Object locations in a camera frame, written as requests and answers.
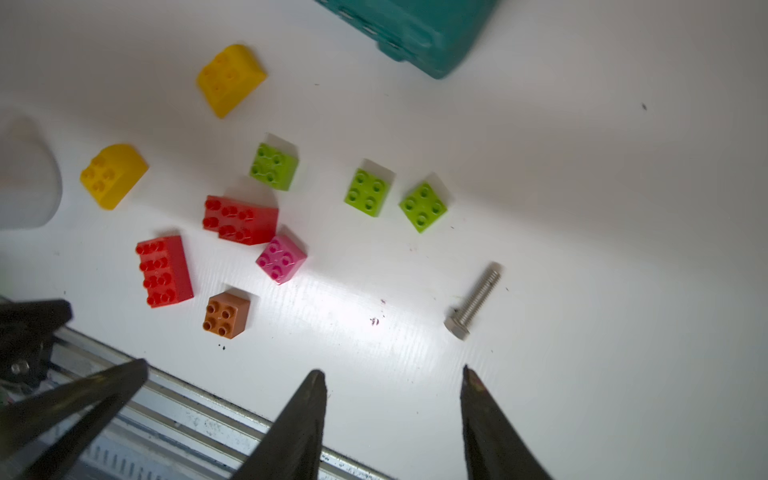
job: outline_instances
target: lime green 2x2 brick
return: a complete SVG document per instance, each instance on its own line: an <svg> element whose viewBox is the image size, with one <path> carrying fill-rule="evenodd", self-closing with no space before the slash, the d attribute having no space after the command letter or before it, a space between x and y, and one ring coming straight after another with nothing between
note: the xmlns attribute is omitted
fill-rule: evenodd
<svg viewBox="0 0 768 480"><path fill-rule="evenodd" d="M413 226L416 227L419 233L426 230L435 220L448 211L432 187L426 182L414 189L400 203L400 208L406 213L406 217L408 217L408 220L411 220L411 223L413 223Z"/></svg>
<svg viewBox="0 0 768 480"><path fill-rule="evenodd" d="M275 190L288 190L299 161L267 144L259 145L250 176Z"/></svg>
<svg viewBox="0 0 768 480"><path fill-rule="evenodd" d="M374 177L358 168L344 202L371 217L379 216L389 185L381 178Z"/></svg>

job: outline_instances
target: yellow curved brick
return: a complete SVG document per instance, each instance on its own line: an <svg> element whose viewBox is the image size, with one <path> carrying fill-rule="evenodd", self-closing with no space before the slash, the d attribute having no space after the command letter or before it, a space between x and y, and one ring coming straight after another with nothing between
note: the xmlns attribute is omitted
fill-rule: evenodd
<svg viewBox="0 0 768 480"><path fill-rule="evenodd" d="M80 182L102 208L114 209L149 167L125 144L102 150L80 174Z"/></svg>
<svg viewBox="0 0 768 480"><path fill-rule="evenodd" d="M248 48L230 45L197 76L197 86L218 118L224 118L266 79Z"/></svg>

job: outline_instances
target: red 2x4 brick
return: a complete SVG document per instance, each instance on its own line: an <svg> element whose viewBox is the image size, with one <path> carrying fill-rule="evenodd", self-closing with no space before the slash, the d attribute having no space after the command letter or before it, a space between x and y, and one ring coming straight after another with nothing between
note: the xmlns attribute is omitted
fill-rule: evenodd
<svg viewBox="0 0 768 480"><path fill-rule="evenodd" d="M152 308L173 305L194 296L181 237L160 237L136 246L144 272L147 304Z"/></svg>
<svg viewBox="0 0 768 480"><path fill-rule="evenodd" d="M209 195L205 200L203 228L219 238L246 245L272 240L277 230L277 209L236 202Z"/></svg>

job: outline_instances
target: teal storage box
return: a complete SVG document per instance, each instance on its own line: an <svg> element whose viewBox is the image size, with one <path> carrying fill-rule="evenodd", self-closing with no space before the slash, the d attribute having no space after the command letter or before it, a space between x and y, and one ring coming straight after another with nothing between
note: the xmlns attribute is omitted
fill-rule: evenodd
<svg viewBox="0 0 768 480"><path fill-rule="evenodd" d="M467 55L498 0L316 0L397 61L443 78Z"/></svg>

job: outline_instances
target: screw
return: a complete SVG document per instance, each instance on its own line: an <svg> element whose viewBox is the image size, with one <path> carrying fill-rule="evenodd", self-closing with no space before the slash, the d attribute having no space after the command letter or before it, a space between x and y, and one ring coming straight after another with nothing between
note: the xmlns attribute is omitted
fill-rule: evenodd
<svg viewBox="0 0 768 480"><path fill-rule="evenodd" d="M456 310L445 319L445 328L453 333L456 338L460 340L465 339L469 335L469 324L501 278L502 266L498 263L491 263L472 291L472 295L464 302L462 308Z"/></svg>
<svg viewBox="0 0 768 480"><path fill-rule="evenodd" d="M11 365L11 373L14 375L24 375L29 371L29 364L26 360L17 360L16 363Z"/></svg>

